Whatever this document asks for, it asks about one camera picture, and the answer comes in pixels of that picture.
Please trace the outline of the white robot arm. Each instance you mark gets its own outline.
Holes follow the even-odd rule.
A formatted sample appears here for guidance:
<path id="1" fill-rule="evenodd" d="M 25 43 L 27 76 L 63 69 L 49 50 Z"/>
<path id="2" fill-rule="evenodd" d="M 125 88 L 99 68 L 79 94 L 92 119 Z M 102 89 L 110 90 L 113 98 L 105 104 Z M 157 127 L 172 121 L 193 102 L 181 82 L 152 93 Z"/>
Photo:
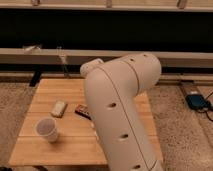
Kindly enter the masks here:
<path id="1" fill-rule="evenodd" d="M 83 64 L 84 94 L 110 171 L 163 171 L 140 121 L 134 97 L 161 75 L 151 53 L 130 54 L 108 62 Z"/>

